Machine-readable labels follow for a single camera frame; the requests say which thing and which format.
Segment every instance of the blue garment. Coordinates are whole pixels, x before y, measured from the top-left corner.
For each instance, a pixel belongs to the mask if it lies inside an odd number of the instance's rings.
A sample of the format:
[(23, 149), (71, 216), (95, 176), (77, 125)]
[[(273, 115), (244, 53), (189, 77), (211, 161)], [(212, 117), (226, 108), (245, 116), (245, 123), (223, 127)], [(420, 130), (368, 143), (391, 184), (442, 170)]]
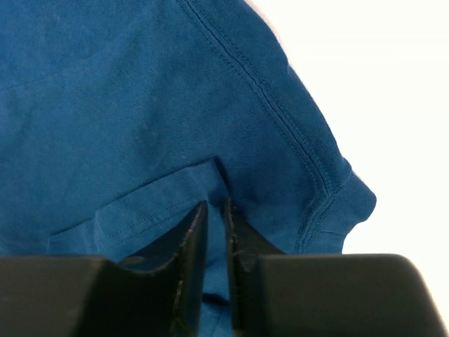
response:
[[(374, 194), (242, 0), (7, 0), (0, 255), (136, 252), (209, 203), (204, 291), (228, 299), (231, 197), (287, 253), (339, 253)], [(205, 303), (201, 336), (230, 336)]]

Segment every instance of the white background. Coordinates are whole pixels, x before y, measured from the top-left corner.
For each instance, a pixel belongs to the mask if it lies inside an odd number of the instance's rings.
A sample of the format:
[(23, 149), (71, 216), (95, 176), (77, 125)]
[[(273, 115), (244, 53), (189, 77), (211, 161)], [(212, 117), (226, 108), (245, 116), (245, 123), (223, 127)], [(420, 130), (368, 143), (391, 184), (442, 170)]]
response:
[(449, 0), (248, 0), (377, 195), (344, 253), (399, 253), (449, 326)]

